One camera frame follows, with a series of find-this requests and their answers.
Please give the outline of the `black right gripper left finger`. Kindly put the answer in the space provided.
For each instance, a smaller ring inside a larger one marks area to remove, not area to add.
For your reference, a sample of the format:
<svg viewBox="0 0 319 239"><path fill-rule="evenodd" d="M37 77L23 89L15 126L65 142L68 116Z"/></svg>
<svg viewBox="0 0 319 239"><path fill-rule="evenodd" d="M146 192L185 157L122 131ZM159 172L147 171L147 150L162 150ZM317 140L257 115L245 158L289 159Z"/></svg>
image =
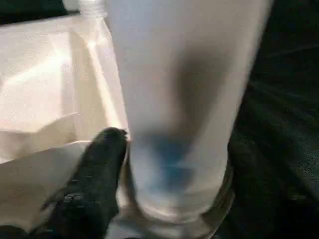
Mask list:
<svg viewBox="0 0 319 239"><path fill-rule="evenodd" d="M45 221L32 239L103 239L118 214L116 191L128 146L124 129L102 130L87 146L67 183L50 196L41 211Z"/></svg>

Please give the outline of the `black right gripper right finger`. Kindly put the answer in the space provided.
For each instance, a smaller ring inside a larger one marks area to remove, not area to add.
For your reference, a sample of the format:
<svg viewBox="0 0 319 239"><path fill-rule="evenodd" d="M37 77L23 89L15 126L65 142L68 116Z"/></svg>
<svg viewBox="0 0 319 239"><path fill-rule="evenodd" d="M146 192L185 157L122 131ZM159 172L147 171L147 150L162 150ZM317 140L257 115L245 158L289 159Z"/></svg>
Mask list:
<svg viewBox="0 0 319 239"><path fill-rule="evenodd" d="M235 200L221 239L317 239L319 203L241 134L228 144Z"/></svg>

